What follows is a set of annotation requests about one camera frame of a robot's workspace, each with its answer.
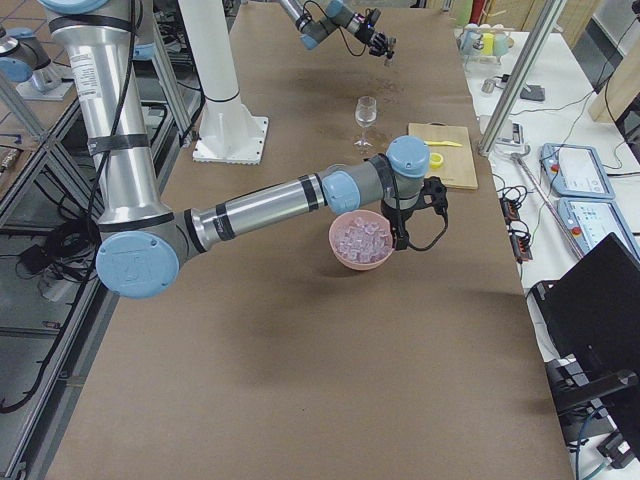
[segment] white table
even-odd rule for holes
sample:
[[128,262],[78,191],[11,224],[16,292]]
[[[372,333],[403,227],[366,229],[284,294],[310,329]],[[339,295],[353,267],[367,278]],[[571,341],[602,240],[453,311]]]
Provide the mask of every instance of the white table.
[[[527,33],[516,32],[512,36],[515,40],[514,47],[502,58],[501,65],[495,61],[476,61],[466,63],[466,76],[469,90],[473,96],[473,105],[477,115],[491,115],[500,98],[501,90],[497,89],[492,94],[482,93],[481,87],[485,79],[510,73],[516,62],[517,56],[522,50]],[[579,100],[591,90],[591,84],[575,60],[571,50],[560,34],[552,34],[545,45],[536,65],[532,69],[527,83],[542,85],[546,90],[544,102],[532,102],[518,99],[513,113],[521,110],[534,110],[541,108],[559,108]],[[635,157],[626,146],[620,145],[622,136],[613,124],[595,123],[589,117],[587,109],[595,98],[592,93],[583,102],[571,105],[557,112],[533,112],[512,116],[511,119],[524,127],[524,136],[531,146],[531,153],[526,157],[526,163],[536,176],[540,175],[540,148],[545,143],[569,143],[577,145],[590,145],[597,149],[603,163],[616,165],[614,149],[622,162],[619,170],[608,170],[615,173],[638,171],[640,167]],[[567,135],[571,125],[578,118],[571,136]],[[513,163],[508,156],[500,155],[496,151],[489,156],[492,170],[502,177],[507,186],[525,185],[532,191],[533,185],[525,173]],[[545,192],[549,191],[549,182],[542,179]],[[616,193],[616,202],[629,224],[632,231],[640,231],[640,177],[611,178],[611,183]],[[502,182],[496,179],[496,188],[500,188]],[[522,286],[525,290],[540,280],[552,280],[562,277],[575,263],[576,259],[571,254],[560,230],[552,215],[546,207],[540,210],[542,200],[539,195],[532,193],[524,202],[519,213],[521,218],[533,230],[538,218],[540,226],[535,235],[531,251],[533,261],[526,262],[522,270]],[[538,335],[538,344],[545,361],[557,358],[557,352],[551,344],[544,321],[538,311],[535,301],[529,299],[529,311]],[[581,478],[594,470],[602,461],[602,456],[595,446],[600,443],[602,437],[594,437],[585,448],[581,450],[580,465]],[[607,468],[598,475],[601,480],[637,480],[640,478],[640,462],[634,460],[624,470]]]

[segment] blue joint cap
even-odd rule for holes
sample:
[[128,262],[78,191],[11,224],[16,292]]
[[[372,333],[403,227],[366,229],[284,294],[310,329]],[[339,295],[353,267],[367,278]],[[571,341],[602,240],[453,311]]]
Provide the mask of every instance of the blue joint cap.
[[313,50],[318,46],[318,42],[315,40],[315,38],[307,35],[306,33],[300,35],[300,41],[304,45],[304,48],[306,48],[307,50]]
[[331,0],[331,2],[329,2],[329,5],[327,5],[327,8],[325,9],[325,13],[327,14],[327,17],[333,18],[338,15],[343,8],[344,3],[342,2],[342,0]]
[[387,149],[391,168],[408,178],[422,178],[429,171],[429,147],[412,135],[396,138]]
[[360,190],[351,175],[342,170],[322,179],[322,192],[327,205],[336,215],[351,212],[360,206]]
[[45,8],[65,15],[88,13],[102,7],[109,0],[38,0]]
[[134,60],[151,60],[156,54],[156,46],[153,43],[136,45],[133,49]]
[[36,36],[36,34],[33,33],[33,30],[27,27],[10,28],[7,30],[7,35],[15,38],[16,40],[21,40],[23,38],[34,38]]
[[10,82],[26,82],[33,75],[33,69],[21,60],[4,57],[0,58],[0,71]]
[[147,232],[121,232],[98,250],[96,269],[102,283],[123,297],[148,298],[171,285],[180,270],[176,252]]

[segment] yellow knife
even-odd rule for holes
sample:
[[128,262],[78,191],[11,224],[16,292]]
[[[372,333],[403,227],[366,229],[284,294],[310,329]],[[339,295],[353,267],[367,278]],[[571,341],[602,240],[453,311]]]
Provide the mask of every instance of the yellow knife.
[[426,143],[430,147],[462,147],[461,143],[451,142],[449,140],[444,140],[442,142],[432,142],[430,140],[427,140],[424,143]]

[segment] wooden cutting board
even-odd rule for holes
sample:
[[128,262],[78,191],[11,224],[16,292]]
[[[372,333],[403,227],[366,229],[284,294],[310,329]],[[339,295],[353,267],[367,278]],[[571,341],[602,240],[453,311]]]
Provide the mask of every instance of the wooden cutting board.
[[462,147],[429,147],[432,152],[440,153],[444,157],[444,164],[440,168],[430,169],[429,175],[440,177],[447,187],[478,189],[467,127],[410,123],[409,135],[415,135],[425,141],[450,140],[462,144]]

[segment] computer monitor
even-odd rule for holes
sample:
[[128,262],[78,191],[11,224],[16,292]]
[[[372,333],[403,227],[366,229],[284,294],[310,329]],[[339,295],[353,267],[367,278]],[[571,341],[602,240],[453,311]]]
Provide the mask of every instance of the computer monitor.
[[[591,381],[624,369],[640,375],[640,263],[616,235],[556,282],[544,303],[558,353],[573,354]],[[640,458],[640,387],[602,401]]]

